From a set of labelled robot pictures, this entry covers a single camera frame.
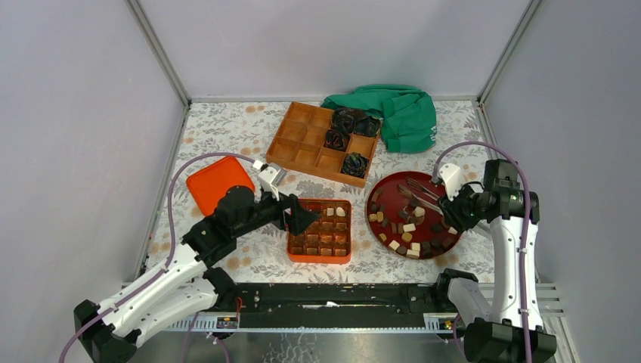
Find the orange chocolate box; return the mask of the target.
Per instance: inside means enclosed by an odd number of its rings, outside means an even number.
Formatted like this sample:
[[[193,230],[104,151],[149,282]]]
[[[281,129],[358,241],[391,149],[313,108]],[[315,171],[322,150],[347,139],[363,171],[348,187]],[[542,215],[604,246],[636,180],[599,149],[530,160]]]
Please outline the orange chocolate box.
[[[318,264],[346,264],[351,260],[351,203],[336,199],[301,199],[301,205],[320,215],[302,234],[288,235],[286,251],[292,262]],[[336,215],[336,207],[346,211],[345,217]],[[326,209],[334,208],[327,216]]]

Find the metal serving tongs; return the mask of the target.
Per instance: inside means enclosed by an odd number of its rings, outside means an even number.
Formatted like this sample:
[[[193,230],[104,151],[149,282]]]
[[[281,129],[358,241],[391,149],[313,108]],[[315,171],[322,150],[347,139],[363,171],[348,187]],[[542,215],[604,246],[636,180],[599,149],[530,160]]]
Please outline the metal serving tongs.
[[[420,206],[443,214],[437,204],[439,196],[421,185],[416,179],[406,177],[404,183],[397,184],[396,188],[401,195],[416,201]]]

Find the red round plate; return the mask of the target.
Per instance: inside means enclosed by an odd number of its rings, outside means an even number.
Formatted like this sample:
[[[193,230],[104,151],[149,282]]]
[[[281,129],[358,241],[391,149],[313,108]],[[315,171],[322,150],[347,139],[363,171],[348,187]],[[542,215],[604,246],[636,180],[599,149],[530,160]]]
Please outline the red round plate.
[[[422,172],[396,172],[373,187],[365,202],[366,222],[378,241],[391,252],[408,259],[434,259],[454,248],[461,233],[446,226],[442,214],[420,206],[401,195],[397,184],[406,177],[445,195],[441,185],[431,183],[432,177]]]

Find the orange box lid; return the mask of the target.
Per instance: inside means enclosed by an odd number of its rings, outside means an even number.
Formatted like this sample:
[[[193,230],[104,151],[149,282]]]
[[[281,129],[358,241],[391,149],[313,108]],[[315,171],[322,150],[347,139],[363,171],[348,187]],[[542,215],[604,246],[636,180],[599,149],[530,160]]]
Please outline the orange box lid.
[[[211,215],[227,191],[236,186],[255,191],[249,174],[236,157],[223,157],[187,177],[187,189],[204,216]]]

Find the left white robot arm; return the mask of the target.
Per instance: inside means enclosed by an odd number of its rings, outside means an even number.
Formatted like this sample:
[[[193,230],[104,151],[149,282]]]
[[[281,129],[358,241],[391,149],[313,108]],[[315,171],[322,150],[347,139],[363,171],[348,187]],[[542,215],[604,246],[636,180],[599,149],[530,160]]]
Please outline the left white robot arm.
[[[123,290],[100,303],[74,309],[78,340],[94,362],[127,362],[147,340],[193,313],[224,311],[236,303],[237,284],[216,264],[237,240],[267,224],[293,235],[321,217],[294,194],[230,188],[212,215],[196,223],[175,252]]]

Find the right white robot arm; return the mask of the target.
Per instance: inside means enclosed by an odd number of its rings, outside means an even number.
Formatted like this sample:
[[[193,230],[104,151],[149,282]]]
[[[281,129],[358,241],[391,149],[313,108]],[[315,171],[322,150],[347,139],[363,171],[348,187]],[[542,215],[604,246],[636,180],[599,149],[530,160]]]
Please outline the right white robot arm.
[[[534,248],[538,198],[519,182],[508,160],[485,164],[482,190],[475,191],[460,167],[439,166],[434,182],[444,186],[437,201],[447,226],[463,232],[488,223],[494,245],[494,292],[487,299],[474,274],[447,268],[433,299],[438,308],[457,308],[464,326],[463,353],[469,362],[547,362],[557,350],[545,331],[537,302]]]

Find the wooden compartment organizer tray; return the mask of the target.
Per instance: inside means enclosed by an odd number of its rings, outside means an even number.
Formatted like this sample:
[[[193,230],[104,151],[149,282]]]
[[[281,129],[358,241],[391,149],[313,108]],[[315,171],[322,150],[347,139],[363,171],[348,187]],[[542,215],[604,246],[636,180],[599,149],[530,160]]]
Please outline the wooden compartment organizer tray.
[[[345,150],[328,148],[324,142],[332,114],[331,109],[293,101],[268,148],[266,161],[289,171],[364,187],[379,136],[352,135]],[[360,178],[341,172],[345,158],[351,152],[360,154],[367,161]]]

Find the floral table mat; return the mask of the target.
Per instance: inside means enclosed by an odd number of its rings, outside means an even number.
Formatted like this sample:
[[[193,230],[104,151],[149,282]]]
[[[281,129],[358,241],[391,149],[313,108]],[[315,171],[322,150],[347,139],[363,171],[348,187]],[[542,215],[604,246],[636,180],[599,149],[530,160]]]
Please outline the floral table mat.
[[[147,266],[162,262],[171,239],[182,237],[202,213],[187,189],[186,178],[213,162],[212,152],[229,151],[263,160],[289,104],[287,102],[195,103],[191,106],[174,172],[179,174],[172,203],[163,207],[148,250]],[[290,171],[280,185],[285,193],[301,198],[343,199],[353,208],[352,254],[344,265],[294,263],[286,253],[286,235],[266,226],[238,240],[237,249],[220,266],[237,282],[271,283],[419,283],[433,282],[444,268],[469,271],[482,283],[494,279],[492,243],[465,233],[452,250],[432,260],[400,257],[370,232],[365,200],[382,178],[393,172],[431,172],[442,153],[458,165],[469,180],[482,178],[488,153],[474,101],[436,101],[435,146],[421,154],[390,154],[376,146],[373,165],[363,188]]]

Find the dark rolled fabric front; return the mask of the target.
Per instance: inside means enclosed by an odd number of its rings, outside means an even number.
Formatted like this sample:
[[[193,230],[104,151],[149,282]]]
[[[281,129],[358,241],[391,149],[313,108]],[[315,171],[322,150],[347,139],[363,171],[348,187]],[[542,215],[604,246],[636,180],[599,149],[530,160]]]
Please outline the dark rolled fabric front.
[[[340,172],[355,178],[365,178],[369,160],[358,152],[351,152],[345,155]]]

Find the dark rolled fabric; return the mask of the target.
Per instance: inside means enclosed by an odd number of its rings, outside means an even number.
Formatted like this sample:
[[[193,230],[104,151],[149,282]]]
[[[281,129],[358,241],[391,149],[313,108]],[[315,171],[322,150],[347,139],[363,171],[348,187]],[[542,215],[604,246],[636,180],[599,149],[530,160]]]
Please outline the dark rolled fabric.
[[[336,129],[328,129],[325,133],[324,147],[331,150],[346,151],[350,142],[350,134]]]
[[[343,135],[355,134],[375,138],[381,129],[381,120],[367,115],[363,110],[341,107],[334,110],[331,128]]]
[[[365,178],[369,160],[358,152],[351,152],[345,155],[340,172],[355,178]]]

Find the dark rolled fabric middle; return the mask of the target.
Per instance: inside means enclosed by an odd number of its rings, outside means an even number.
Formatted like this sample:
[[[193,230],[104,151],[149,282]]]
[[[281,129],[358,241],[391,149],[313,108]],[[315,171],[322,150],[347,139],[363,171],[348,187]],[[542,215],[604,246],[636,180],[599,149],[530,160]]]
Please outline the dark rolled fabric middle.
[[[328,129],[325,133],[324,147],[331,150],[346,151],[350,142],[350,134],[336,129]]]

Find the dark rolled fabric back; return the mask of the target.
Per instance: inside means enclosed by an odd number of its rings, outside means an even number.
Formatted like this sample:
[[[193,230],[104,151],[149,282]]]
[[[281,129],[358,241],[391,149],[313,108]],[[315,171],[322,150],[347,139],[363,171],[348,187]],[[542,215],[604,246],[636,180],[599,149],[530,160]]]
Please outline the dark rolled fabric back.
[[[355,134],[375,138],[381,129],[381,120],[367,115],[363,110],[341,107],[334,110],[331,128],[343,135]]]

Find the green cloth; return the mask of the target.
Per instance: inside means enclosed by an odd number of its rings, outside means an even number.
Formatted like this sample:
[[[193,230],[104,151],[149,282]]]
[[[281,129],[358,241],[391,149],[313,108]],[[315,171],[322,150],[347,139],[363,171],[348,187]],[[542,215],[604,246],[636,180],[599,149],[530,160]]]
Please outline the green cloth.
[[[417,154],[433,147],[437,116],[432,96],[410,85],[363,85],[348,94],[327,96],[328,109],[350,107],[382,120],[381,137],[389,153]]]

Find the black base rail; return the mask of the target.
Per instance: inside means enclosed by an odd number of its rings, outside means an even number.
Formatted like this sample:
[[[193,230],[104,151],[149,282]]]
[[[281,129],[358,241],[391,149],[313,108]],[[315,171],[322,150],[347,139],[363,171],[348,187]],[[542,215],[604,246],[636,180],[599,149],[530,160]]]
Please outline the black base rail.
[[[432,284],[239,283],[225,307],[201,315],[239,318],[245,330],[410,330],[456,314]]]

